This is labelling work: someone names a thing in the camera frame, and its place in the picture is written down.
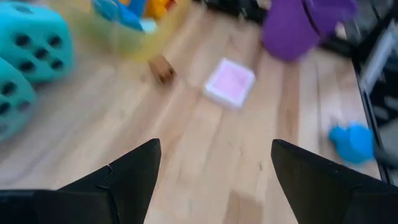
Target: purple object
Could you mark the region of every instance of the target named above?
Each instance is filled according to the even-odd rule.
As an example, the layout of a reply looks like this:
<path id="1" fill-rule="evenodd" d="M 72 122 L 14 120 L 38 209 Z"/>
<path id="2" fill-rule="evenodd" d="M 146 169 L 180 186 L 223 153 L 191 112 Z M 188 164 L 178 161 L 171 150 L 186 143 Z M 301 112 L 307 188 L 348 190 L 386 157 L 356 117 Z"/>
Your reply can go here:
<path id="1" fill-rule="evenodd" d="M 263 23 L 262 43 L 273 56 L 296 60 L 357 9 L 355 0 L 273 0 Z"/>

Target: wooden floor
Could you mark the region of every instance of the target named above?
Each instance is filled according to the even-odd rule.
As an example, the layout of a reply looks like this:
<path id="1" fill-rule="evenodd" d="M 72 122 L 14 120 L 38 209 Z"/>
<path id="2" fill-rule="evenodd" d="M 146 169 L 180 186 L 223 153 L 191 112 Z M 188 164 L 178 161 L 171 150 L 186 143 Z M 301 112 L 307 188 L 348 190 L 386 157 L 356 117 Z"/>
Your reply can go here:
<path id="1" fill-rule="evenodd" d="M 260 33 L 192 6 L 164 52 L 178 73 L 168 87 L 154 83 L 147 65 L 78 48 L 76 72 L 41 86 L 32 122 L 0 146 L 0 188 L 56 189 L 160 138 L 147 224 L 296 223 L 272 167 L 271 141 L 341 162 L 326 138 L 331 123 L 366 120 L 350 61 L 314 50 L 284 63 L 261 47 Z M 223 57 L 256 73 L 240 111 L 202 93 Z M 375 163 L 354 168 L 379 178 Z"/>

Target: pink square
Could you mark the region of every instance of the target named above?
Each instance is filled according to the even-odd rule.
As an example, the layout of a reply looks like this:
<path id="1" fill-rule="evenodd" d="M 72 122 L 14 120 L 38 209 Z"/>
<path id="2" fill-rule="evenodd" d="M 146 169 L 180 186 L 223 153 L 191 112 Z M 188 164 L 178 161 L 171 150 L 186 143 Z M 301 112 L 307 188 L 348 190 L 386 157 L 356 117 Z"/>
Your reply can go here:
<path id="1" fill-rule="evenodd" d="M 252 70 L 224 58 L 206 84 L 205 93 L 220 103 L 240 108 L 254 80 Z"/>

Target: small wooden block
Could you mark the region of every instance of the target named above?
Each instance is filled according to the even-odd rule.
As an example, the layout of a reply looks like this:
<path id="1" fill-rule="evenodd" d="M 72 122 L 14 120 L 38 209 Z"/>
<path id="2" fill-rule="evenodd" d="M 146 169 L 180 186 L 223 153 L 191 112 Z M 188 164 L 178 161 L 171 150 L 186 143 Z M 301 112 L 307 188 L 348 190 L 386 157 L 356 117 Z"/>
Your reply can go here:
<path id="1" fill-rule="evenodd" d="M 163 55 L 158 55 L 149 60 L 149 68 L 156 80 L 161 84 L 171 82 L 176 76 L 173 67 Z"/>

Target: yellow bin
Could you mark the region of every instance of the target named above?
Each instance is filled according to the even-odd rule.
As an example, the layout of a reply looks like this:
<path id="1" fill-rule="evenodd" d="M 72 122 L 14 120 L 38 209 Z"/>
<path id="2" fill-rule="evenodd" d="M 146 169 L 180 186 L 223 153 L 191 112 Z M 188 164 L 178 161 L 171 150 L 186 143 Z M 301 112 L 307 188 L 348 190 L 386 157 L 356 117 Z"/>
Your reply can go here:
<path id="1" fill-rule="evenodd" d="M 118 55 L 144 62 L 159 54 L 166 41 L 183 22 L 191 0 L 177 0 L 174 8 L 157 23 L 154 33 L 145 34 L 103 19 L 94 13 L 90 0 L 47 0 L 85 44 L 114 49 Z"/>

